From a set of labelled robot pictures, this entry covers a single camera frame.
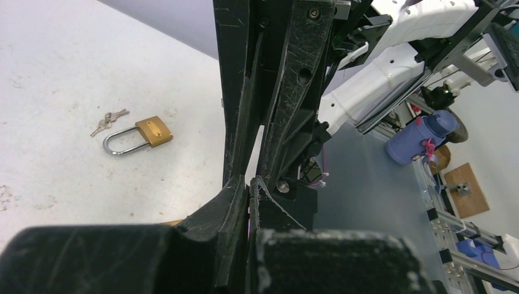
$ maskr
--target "gold padlock body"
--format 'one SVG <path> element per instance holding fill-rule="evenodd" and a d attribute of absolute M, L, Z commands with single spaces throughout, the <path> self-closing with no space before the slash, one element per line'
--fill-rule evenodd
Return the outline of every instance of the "gold padlock body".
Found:
<path fill-rule="evenodd" d="M 143 119 L 136 122 L 135 125 L 141 136 L 149 142 L 152 148 L 173 139 L 173 134 L 158 116 Z"/>

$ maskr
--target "blue object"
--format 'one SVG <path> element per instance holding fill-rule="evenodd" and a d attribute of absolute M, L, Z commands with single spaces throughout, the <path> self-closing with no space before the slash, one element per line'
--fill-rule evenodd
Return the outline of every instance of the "blue object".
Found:
<path fill-rule="evenodd" d="M 419 116 L 386 142 L 386 151 L 394 161 L 407 165 L 425 155 L 424 142 L 431 139 L 431 143 L 438 146 L 448 133 L 459 127 L 456 118 L 447 110 Z"/>
<path fill-rule="evenodd" d="M 475 247 L 471 246 L 471 241 L 474 242 Z M 458 251 L 467 255 L 468 257 L 472 257 L 473 259 L 482 263 L 486 263 L 487 265 L 490 265 L 494 268 L 501 269 L 501 267 L 499 267 L 498 260 L 494 255 L 494 250 L 490 246 L 478 242 L 478 240 L 467 239 L 458 242 L 456 247 L 458 247 Z M 501 291 L 506 291 L 506 288 L 496 284 L 492 284 L 492 287 Z"/>

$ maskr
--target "gray floor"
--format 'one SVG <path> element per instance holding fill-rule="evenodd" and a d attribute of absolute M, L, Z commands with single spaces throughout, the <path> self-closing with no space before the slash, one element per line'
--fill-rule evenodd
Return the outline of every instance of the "gray floor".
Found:
<path fill-rule="evenodd" d="M 370 230 L 405 237 L 415 245 L 430 279 L 446 275 L 412 165 L 396 164 L 382 136 L 344 125 L 326 143 L 330 176 L 319 189 L 314 228 Z"/>

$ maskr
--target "padlock shackle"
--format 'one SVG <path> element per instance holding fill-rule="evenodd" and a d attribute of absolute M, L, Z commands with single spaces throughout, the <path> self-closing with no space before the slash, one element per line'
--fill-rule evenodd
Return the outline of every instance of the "padlock shackle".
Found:
<path fill-rule="evenodd" d="M 109 134 L 108 136 L 106 136 L 106 138 L 103 140 L 103 148 L 105 149 L 105 151 L 108 154 L 111 154 L 113 156 L 122 156 L 122 155 L 126 155 L 126 154 L 129 154 L 129 153 L 132 153 L 134 151 L 137 151 L 137 150 L 141 149 L 142 147 L 150 145 L 149 142 L 144 142 L 144 143 L 141 143 L 139 145 L 135 145 L 133 147 L 130 147 L 130 148 L 124 150 L 124 151 L 114 151 L 114 150 L 110 149 L 108 144 L 110 144 L 110 141 L 112 141 L 113 138 L 118 137 L 118 136 L 120 136 L 120 135 L 122 135 L 124 133 L 131 132 L 133 130 L 137 130 L 137 126 L 132 126 L 132 127 L 129 127 L 128 129 L 120 130 L 119 132 L 115 132 L 113 134 Z"/>

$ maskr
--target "table surface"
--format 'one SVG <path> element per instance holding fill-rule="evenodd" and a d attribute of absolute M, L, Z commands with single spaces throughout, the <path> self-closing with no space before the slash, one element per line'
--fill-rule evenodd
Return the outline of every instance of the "table surface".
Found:
<path fill-rule="evenodd" d="M 35 225 L 182 219 L 221 188 L 217 60 L 102 3 L 0 0 L 0 97 L 0 251 Z M 173 141 L 104 152 L 106 135 L 155 115 Z M 111 146 L 141 141 L 134 132 Z"/>

